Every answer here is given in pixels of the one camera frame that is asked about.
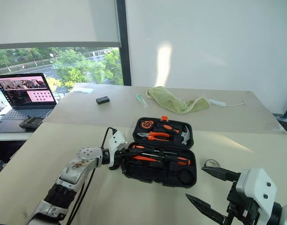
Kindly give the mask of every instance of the hammer head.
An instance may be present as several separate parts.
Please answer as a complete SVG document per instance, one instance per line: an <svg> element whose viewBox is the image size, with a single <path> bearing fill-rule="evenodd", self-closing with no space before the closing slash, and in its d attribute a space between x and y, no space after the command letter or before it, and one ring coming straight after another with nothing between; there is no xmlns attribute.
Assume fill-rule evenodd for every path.
<svg viewBox="0 0 287 225"><path fill-rule="evenodd" d="M188 139L190 138L190 133L188 127L185 125L186 132L182 132L181 136L183 137L182 144L186 145Z"/></svg>

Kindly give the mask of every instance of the pliers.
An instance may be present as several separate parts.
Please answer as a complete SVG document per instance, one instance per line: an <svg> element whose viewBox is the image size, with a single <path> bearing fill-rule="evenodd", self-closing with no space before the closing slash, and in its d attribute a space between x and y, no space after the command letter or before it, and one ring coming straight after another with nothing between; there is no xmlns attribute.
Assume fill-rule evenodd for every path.
<svg viewBox="0 0 287 225"><path fill-rule="evenodd" d="M147 139L149 141L154 141L154 140L157 140L157 141L163 141L163 142L168 142L169 140L167 139L159 139L159 138L156 138L157 136L160 136L160 137L168 137L169 138L169 134L167 133L159 133L159 132L149 132L149 133L137 133L138 136L140 137L147 137Z"/></svg>

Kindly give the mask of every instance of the window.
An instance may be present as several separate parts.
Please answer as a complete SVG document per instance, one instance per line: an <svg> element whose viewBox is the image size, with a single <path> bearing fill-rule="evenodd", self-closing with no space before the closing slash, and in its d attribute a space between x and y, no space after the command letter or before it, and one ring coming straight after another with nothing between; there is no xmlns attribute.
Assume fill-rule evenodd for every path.
<svg viewBox="0 0 287 225"><path fill-rule="evenodd" d="M0 50L0 75L43 73L55 96L76 82L123 85L119 48L51 47Z"/></svg>

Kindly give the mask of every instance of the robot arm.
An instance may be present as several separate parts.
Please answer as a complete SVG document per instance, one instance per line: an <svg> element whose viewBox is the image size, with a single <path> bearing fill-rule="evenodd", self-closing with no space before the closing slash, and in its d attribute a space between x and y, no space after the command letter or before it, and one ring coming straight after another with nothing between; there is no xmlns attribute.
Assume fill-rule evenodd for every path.
<svg viewBox="0 0 287 225"><path fill-rule="evenodd" d="M68 213L68 207L81 189L88 174L102 164L114 166L120 151L126 146L123 133L113 130L109 149L84 148L63 169L56 183L32 213L28 225L59 225Z"/></svg>
<svg viewBox="0 0 287 225"><path fill-rule="evenodd" d="M287 205L274 202L276 186L262 168L236 173L222 168L205 166L202 170L220 179L233 182L228 194L228 216L211 209L197 197L186 194L190 202L205 216L221 225L232 224L233 218L245 225L287 225Z"/></svg>

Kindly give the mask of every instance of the laptop screen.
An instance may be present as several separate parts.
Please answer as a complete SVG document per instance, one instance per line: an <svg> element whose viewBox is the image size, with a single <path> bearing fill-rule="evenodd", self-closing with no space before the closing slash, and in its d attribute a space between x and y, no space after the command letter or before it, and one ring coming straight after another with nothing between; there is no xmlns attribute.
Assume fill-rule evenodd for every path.
<svg viewBox="0 0 287 225"><path fill-rule="evenodd" d="M56 105L42 73L0 75L0 90L11 106Z"/></svg>

